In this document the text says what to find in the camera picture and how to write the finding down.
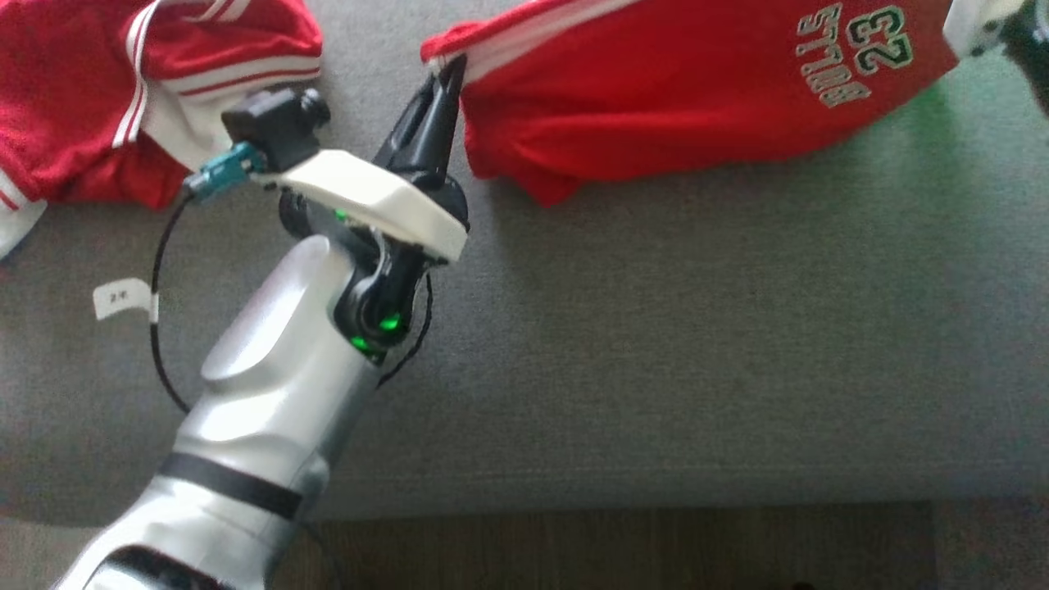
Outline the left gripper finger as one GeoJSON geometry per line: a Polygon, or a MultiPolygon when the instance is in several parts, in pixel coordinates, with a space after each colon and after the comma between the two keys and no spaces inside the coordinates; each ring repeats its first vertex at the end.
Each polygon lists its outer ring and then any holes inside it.
{"type": "Polygon", "coordinates": [[[447,173],[451,146],[461,115],[461,87],[468,56],[454,57],[432,77],[432,102],[422,128],[422,164],[438,176],[447,173]]]}
{"type": "Polygon", "coordinates": [[[372,157],[374,165],[384,169],[406,169],[410,164],[413,142],[423,119],[434,103],[434,75],[427,75],[422,85],[405,105],[397,124],[372,157]]]}

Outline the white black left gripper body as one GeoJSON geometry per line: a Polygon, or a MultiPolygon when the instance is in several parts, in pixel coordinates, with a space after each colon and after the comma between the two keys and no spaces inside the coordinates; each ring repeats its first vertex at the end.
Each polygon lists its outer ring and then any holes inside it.
{"type": "Polygon", "coordinates": [[[270,182],[343,211],[386,238],[422,247],[434,259],[461,260],[467,243],[467,229],[461,222],[408,180],[347,151],[319,150],[288,171],[273,173],[270,182]]]}

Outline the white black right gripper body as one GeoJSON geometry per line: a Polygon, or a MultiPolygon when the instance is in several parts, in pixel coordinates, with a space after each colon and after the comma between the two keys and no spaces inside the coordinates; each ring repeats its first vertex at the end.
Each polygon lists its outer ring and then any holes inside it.
{"type": "Polygon", "coordinates": [[[942,34],[959,60],[1001,46],[1048,115],[1047,1],[952,1],[942,34]]]}

